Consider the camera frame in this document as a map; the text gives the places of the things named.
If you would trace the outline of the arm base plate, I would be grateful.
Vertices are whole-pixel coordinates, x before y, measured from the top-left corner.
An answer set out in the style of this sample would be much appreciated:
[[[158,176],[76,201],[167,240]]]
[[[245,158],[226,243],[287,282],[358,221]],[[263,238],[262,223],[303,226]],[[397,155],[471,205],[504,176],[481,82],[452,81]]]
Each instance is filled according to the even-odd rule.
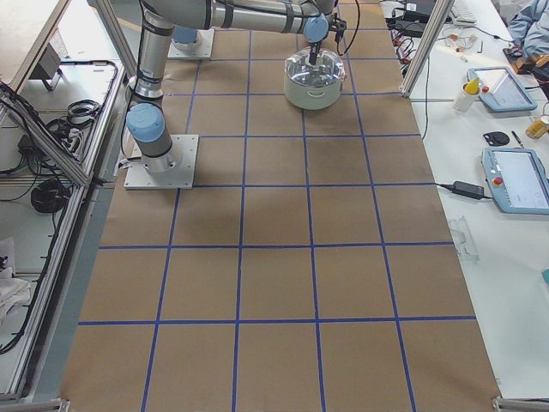
[[[191,189],[199,144],[198,135],[171,135],[171,150],[158,158],[142,156],[134,145],[132,155],[138,157],[127,168],[124,188],[128,190]]]
[[[169,60],[209,60],[212,55],[214,29],[198,30],[176,26],[169,47]]]

